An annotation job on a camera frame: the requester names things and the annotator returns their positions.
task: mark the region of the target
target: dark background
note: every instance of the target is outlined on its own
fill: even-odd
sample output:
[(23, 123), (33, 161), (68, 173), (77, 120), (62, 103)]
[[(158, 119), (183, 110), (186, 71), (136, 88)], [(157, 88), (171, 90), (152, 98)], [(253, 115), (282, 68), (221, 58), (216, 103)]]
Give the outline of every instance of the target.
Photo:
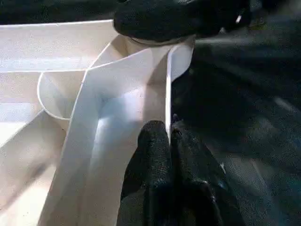
[(110, 19), (117, 0), (0, 0), (0, 24)]

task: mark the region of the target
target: black glove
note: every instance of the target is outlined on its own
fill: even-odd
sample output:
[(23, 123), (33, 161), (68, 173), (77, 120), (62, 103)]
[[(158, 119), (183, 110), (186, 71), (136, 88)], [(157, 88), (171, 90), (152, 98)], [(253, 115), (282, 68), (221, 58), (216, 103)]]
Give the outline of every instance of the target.
[(117, 226), (173, 225), (173, 185), (164, 123), (150, 121), (125, 172)]
[(164, 123), (143, 127), (125, 172), (117, 225), (243, 226), (225, 174), (197, 133), (177, 122), (172, 134), (171, 153)]
[(216, 35), (222, 27), (250, 23), (249, 0), (128, 0), (114, 17), (125, 36), (164, 42), (192, 34)]
[(222, 167), (183, 121), (173, 124), (172, 154), (181, 225), (245, 225)]

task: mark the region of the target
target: gloved finger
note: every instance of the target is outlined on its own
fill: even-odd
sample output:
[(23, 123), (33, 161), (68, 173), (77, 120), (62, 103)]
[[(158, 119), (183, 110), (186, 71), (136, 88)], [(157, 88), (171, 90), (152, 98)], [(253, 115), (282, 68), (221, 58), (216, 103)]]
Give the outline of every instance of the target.
[(150, 121), (124, 176), (118, 226), (170, 225), (173, 173), (165, 125)]

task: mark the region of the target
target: black fabric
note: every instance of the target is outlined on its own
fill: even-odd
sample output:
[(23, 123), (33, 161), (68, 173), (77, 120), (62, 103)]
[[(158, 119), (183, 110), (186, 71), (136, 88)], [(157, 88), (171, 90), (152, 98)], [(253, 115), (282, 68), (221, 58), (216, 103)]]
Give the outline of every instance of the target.
[(117, 225), (173, 225), (173, 179), (164, 123), (150, 121), (125, 172)]
[(301, 223), (300, 25), (275, 15), (260, 30), (199, 39), (172, 84), (173, 113), (224, 164), (248, 226)]
[[(249, 9), (249, 0), (128, 0), (115, 13), (114, 26), (125, 36), (161, 42), (237, 28), (238, 15)], [(244, 25), (250, 22), (246, 18)]]
[(150, 121), (125, 172), (118, 226), (243, 226), (224, 171), (183, 121)]
[(222, 167), (183, 121), (173, 124), (172, 154), (181, 225), (245, 225)]

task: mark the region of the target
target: white plastic part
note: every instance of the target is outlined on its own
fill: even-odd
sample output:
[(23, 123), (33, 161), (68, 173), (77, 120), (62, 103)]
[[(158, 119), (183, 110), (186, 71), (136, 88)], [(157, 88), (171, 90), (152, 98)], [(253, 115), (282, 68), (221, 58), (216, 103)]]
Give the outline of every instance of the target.
[[(187, 43), (193, 48), (194, 39)], [(124, 172), (142, 126), (161, 120), (170, 128), (166, 77), (178, 76), (166, 76), (172, 47), (147, 48), (87, 71), (40, 226), (116, 224)]]
[(0, 147), (41, 110), (35, 87), (40, 73), (0, 73)]
[(42, 73), (37, 95), (43, 109), (67, 131), (85, 71)]
[(92, 67), (101, 66), (116, 60), (123, 59), (137, 53), (147, 46), (141, 45), (131, 38), (123, 35), (118, 35), (112, 42), (110, 42), (99, 55)]
[(188, 70), (191, 60), (192, 52), (195, 46), (195, 37), (190, 37), (179, 45), (174, 46), (168, 53), (167, 57), (167, 78), (166, 78), (166, 105), (165, 105), (165, 119), (166, 130), (168, 137), (171, 135), (171, 83), (179, 78), (186, 70)]
[(0, 26), (0, 72), (85, 70), (117, 33), (112, 20)]
[(0, 148), (0, 225), (37, 222), (64, 138), (64, 130), (41, 111)]

